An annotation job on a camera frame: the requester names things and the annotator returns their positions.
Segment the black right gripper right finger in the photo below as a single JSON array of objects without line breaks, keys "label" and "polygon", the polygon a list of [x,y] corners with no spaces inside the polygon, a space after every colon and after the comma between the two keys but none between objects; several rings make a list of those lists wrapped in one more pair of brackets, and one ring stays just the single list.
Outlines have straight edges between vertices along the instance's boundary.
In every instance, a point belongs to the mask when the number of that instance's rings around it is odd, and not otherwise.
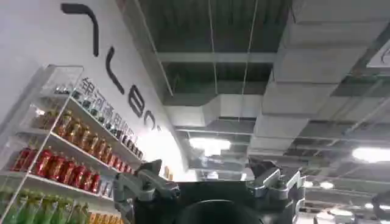
[{"label": "black right gripper right finger", "polygon": [[246,187],[255,199],[261,223],[297,223],[305,201],[305,177],[301,171],[282,171],[274,162],[257,158],[249,158],[246,167],[254,175],[253,180],[246,181]]}]

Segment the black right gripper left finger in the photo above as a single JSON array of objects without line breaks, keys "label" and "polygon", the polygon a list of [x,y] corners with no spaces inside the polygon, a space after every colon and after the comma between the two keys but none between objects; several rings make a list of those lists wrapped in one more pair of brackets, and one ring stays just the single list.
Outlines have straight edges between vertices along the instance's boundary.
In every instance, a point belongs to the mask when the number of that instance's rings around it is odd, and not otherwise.
[{"label": "black right gripper left finger", "polygon": [[135,200],[152,202],[156,198],[177,199],[179,185],[159,175],[162,160],[156,159],[142,163],[134,173],[118,173],[113,180],[113,199],[115,209],[120,213],[123,223],[135,221]]}]

